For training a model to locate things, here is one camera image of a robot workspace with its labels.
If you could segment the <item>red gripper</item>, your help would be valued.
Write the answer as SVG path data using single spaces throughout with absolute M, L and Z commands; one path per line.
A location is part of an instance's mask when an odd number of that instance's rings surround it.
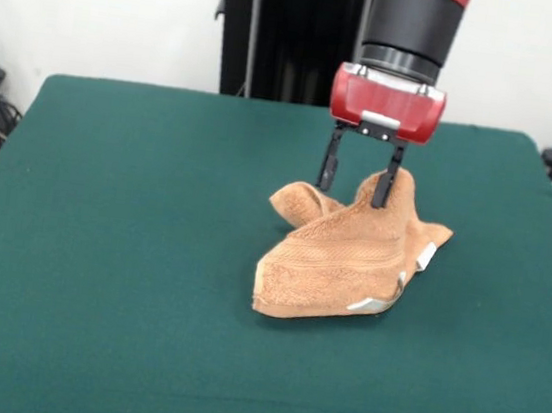
M 330 111 L 337 121 L 321 164 L 316 186 L 328 191 L 338 165 L 338 149 L 346 125 L 376 125 L 405 142 L 424 145 L 432 138 L 446 106 L 446 94 L 435 87 L 384 73 L 359 63 L 342 63 L 332 83 Z M 374 209 L 386 207 L 405 144 L 395 143 L 388 167 L 378 179 L 371 200 Z

